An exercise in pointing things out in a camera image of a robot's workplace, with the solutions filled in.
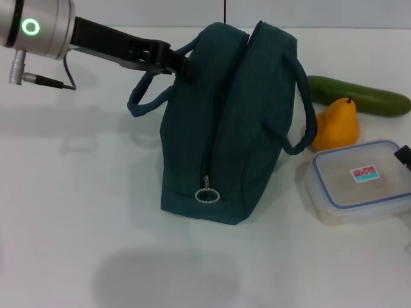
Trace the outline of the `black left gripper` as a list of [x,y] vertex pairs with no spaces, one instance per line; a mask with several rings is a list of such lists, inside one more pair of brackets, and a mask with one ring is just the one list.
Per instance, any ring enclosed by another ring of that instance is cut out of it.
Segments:
[[79,52],[97,56],[122,67],[157,74],[176,74],[195,81],[197,68],[189,58],[171,50],[169,43],[150,40],[76,17],[71,45]]

